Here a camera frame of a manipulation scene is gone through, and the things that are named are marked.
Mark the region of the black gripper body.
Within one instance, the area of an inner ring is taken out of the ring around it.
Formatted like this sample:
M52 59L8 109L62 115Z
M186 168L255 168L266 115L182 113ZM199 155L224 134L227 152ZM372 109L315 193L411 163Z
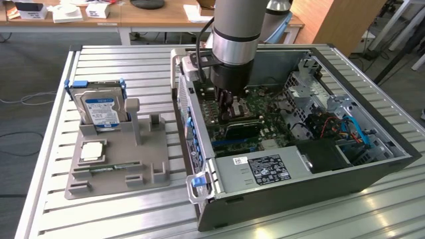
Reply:
M250 82L254 62L243 65L220 64L212 66L211 81L218 91L239 94Z

